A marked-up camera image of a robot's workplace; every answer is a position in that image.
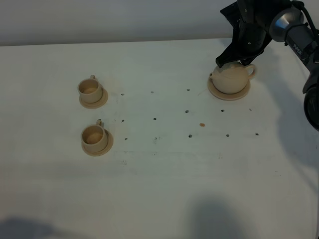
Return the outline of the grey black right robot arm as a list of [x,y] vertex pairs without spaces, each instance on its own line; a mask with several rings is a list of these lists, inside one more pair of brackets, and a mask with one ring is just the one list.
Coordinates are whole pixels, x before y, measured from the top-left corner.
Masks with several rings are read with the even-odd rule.
[[319,31],[300,0],[237,0],[221,14],[233,27],[232,42],[216,58],[219,67],[239,61],[244,66],[273,40],[289,46],[310,75],[303,87],[304,112],[319,128]]

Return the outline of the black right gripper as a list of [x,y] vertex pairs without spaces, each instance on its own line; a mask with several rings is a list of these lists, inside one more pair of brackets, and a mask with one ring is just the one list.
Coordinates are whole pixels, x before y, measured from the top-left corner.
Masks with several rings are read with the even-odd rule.
[[270,25],[277,14],[292,6],[289,0],[238,0],[223,8],[220,13],[233,27],[232,42],[216,58],[222,68],[225,64],[240,61],[247,66],[264,52],[271,41]]

